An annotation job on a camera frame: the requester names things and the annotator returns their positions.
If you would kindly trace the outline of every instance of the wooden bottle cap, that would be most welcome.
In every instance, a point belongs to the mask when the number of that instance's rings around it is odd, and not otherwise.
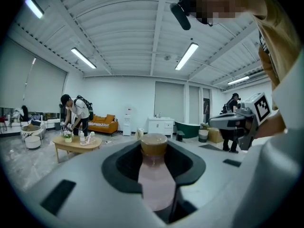
[[[148,133],[142,136],[142,151],[149,156],[164,155],[167,149],[168,139],[160,133]]]

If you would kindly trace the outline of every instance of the orange sofa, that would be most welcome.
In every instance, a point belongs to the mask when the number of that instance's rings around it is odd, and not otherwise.
[[[100,117],[94,114],[92,121],[89,121],[88,130],[101,133],[115,133],[118,130],[118,122],[113,122],[115,115]]]

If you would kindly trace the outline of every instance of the light fixture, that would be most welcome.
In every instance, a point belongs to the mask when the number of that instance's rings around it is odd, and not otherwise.
[[[42,17],[44,12],[39,7],[39,5],[35,2],[35,0],[25,0],[25,3],[39,19]]]
[[[185,65],[185,63],[189,60],[189,58],[192,56],[192,54],[196,51],[196,49],[198,47],[199,47],[198,44],[191,43],[190,46],[188,47],[187,51],[185,52],[185,54],[182,56],[180,62],[175,67],[175,70],[180,70]]]
[[[247,79],[249,79],[249,77],[248,77],[248,76],[243,77],[243,78],[239,78],[239,79],[234,80],[234,81],[231,81],[231,82],[229,82],[228,84],[229,84],[229,85],[232,85],[232,84],[235,84],[235,83],[238,83],[238,82],[241,82],[241,81],[247,80]]]
[[[78,51],[77,48],[72,48],[71,51],[79,57],[81,60],[83,60],[86,64],[88,64],[91,68],[96,68],[96,66],[91,63],[80,51]]]

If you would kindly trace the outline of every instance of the white stool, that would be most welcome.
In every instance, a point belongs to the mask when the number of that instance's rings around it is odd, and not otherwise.
[[[41,145],[41,140],[38,136],[29,136],[24,141],[25,146],[29,149],[35,149]]]

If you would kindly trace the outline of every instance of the oval table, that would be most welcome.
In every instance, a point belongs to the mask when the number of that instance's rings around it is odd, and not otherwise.
[[[58,149],[65,150],[67,153],[69,152],[76,152],[76,153],[85,153],[85,152],[90,152],[96,149],[99,149],[99,146],[101,145],[101,139],[95,137],[95,142],[89,145],[81,146],[80,145],[80,137],[79,136],[74,136],[72,138],[72,142],[65,142],[64,137],[62,136],[57,136],[53,138],[53,143],[55,144],[55,149],[56,149],[56,157],[57,157],[57,162],[59,163],[59,158],[58,158]]]

